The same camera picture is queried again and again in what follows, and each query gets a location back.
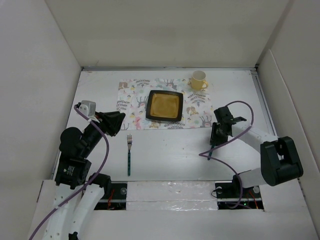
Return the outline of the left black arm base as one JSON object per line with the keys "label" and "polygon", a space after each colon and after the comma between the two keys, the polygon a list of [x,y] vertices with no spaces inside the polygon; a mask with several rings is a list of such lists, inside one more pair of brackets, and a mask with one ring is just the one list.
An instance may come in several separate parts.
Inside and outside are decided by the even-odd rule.
{"label": "left black arm base", "polygon": [[110,190],[104,194],[95,206],[95,210],[121,211],[126,210],[128,183],[111,182]]}

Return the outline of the silver table knife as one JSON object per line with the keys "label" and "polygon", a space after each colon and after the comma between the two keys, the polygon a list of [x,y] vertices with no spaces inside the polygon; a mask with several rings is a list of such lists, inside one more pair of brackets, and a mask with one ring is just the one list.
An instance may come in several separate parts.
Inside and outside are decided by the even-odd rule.
{"label": "silver table knife", "polygon": [[215,145],[213,144],[210,148],[210,152],[208,153],[207,160],[210,161],[213,153],[213,149],[215,148]]}

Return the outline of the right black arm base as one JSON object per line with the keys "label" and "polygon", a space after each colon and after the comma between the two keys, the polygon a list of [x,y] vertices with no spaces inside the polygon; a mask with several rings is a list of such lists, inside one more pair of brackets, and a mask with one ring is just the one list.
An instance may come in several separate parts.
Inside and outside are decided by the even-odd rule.
{"label": "right black arm base", "polygon": [[211,196],[216,199],[218,210],[264,210],[259,186],[240,188],[237,177],[214,183]]}

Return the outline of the square black brown plate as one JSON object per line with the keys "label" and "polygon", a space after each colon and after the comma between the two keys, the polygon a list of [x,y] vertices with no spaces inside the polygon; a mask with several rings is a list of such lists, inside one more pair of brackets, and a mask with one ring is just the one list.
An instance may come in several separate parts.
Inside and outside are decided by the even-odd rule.
{"label": "square black brown plate", "polygon": [[145,110],[148,120],[179,122],[182,120],[184,95],[167,90],[151,90]]}

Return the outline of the fork with teal handle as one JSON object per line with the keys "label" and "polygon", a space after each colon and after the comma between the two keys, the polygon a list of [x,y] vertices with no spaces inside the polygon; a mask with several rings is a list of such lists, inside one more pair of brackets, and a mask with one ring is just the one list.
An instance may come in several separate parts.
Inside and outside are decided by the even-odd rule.
{"label": "fork with teal handle", "polygon": [[133,144],[132,134],[127,135],[127,176],[131,175],[131,147]]}

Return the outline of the yellow ceramic mug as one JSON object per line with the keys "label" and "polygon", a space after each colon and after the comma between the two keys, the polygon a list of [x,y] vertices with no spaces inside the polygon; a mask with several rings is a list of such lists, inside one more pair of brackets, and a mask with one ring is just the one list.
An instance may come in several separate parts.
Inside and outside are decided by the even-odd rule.
{"label": "yellow ceramic mug", "polygon": [[189,79],[188,85],[196,91],[207,89],[209,84],[206,73],[202,70],[194,71]]}

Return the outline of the floral patterned cloth napkin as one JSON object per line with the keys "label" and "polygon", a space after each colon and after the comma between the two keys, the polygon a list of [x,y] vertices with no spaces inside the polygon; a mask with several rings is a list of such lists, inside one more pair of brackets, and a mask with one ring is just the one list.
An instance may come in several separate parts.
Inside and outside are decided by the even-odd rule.
{"label": "floral patterned cloth napkin", "polygon": [[[146,118],[151,90],[183,94],[181,121],[164,122]],[[195,91],[189,79],[128,79],[118,85],[116,109],[125,113],[122,130],[171,130],[212,126],[213,106],[209,91]]]}

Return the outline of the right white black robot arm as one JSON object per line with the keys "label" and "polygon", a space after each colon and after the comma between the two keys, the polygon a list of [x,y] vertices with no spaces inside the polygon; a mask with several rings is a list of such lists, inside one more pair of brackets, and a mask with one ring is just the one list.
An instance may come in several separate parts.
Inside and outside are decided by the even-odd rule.
{"label": "right white black robot arm", "polygon": [[210,144],[223,147],[239,139],[260,154],[260,167],[238,174],[231,184],[231,191],[243,197],[251,187],[277,186],[303,176],[304,169],[292,138],[278,137],[253,127],[245,118],[233,117],[227,106],[214,111],[216,122],[212,124]]}

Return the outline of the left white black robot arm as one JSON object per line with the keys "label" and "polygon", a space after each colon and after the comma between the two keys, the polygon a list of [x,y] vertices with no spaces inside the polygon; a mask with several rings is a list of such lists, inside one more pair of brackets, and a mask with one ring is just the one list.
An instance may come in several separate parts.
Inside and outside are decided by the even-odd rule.
{"label": "left white black robot arm", "polygon": [[84,131],[69,127],[62,132],[53,210],[44,219],[44,240],[81,239],[97,203],[111,194],[110,176],[99,171],[88,176],[92,164],[88,156],[101,139],[117,135],[125,116],[119,111],[96,112]]}

